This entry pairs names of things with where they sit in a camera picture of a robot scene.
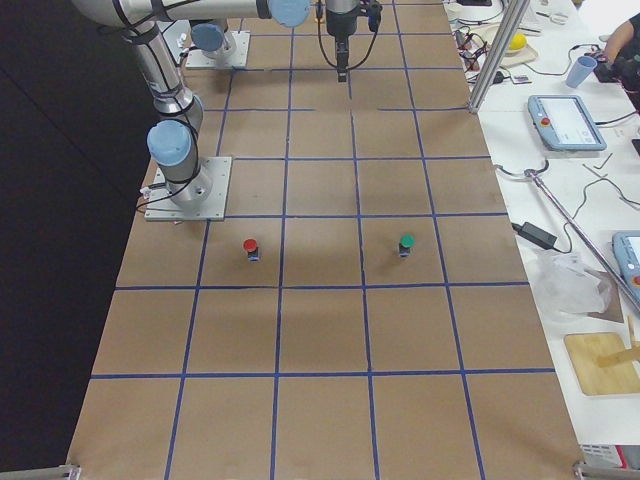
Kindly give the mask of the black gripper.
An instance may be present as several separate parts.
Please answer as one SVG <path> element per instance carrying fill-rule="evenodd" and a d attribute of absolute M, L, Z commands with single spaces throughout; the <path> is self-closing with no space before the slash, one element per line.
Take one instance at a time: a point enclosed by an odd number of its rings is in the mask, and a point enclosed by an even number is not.
<path fill-rule="evenodd" d="M 348 40 L 356 32 L 359 12 L 358 0 L 326 1 L 326 28 L 336 45 L 336 72 L 339 83 L 347 81 Z"/>

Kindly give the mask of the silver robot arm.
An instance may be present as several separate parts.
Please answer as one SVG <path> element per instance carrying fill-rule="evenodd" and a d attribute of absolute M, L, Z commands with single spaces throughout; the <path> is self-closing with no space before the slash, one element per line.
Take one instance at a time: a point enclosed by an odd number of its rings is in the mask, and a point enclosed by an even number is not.
<path fill-rule="evenodd" d="M 303 23 L 311 9 L 310 1 L 267 1 L 268 13 L 281 25 L 295 28 Z M 336 71 L 339 83 L 348 79 L 351 70 L 365 63 L 376 41 L 382 19 L 383 7 L 378 1 L 316 1 L 314 3 L 317 39 L 322 56 L 328 66 Z M 369 31 L 373 33 L 364 58 L 353 66 L 349 65 L 349 39 L 356 33 L 357 19 L 367 18 Z M 336 60 L 331 62 L 325 51 L 320 32 L 321 20 L 325 19 L 326 31 L 335 41 Z M 191 38 L 194 46 L 210 58 L 230 53 L 234 43 L 232 35 L 226 32 L 222 21 L 193 23 Z"/>
<path fill-rule="evenodd" d="M 193 210 L 209 195 L 213 180 L 204 171 L 197 141 L 204 107 L 184 83 L 158 23 L 202 21 L 224 27 L 229 18 L 273 19 L 293 28 L 309 15 L 308 1 L 75 1 L 81 14 L 121 33 L 131 45 L 153 96 L 160 122 L 147 145 L 165 178 L 165 200 Z"/>

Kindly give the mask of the person forearm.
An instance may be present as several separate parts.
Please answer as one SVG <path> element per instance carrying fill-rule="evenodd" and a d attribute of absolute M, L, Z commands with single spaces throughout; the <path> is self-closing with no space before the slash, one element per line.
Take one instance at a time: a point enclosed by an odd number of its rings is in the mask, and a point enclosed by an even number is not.
<path fill-rule="evenodd" d="M 629 18 L 619 25 L 606 41 L 603 54 L 606 61 L 612 64 L 620 51 L 639 35 L 639 15 Z"/>

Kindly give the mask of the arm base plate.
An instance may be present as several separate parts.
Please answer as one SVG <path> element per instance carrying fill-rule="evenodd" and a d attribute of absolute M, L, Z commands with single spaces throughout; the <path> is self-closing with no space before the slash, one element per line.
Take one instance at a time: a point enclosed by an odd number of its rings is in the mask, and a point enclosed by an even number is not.
<path fill-rule="evenodd" d="M 245 69 L 249 31 L 223 32 L 217 25 L 198 25 L 191 31 L 194 50 L 187 56 L 188 69 Z"/>
<path fill-rule="evenodd" d="M 147 221 L 223 221 L 231 177 L 231 157 L 200 157 L 200 171 L 182 190 L 180 185 L 166 188 L 163 172 L 156 168 L 154 182 L 160 188 L 150 191 L 144 206 Z"/>

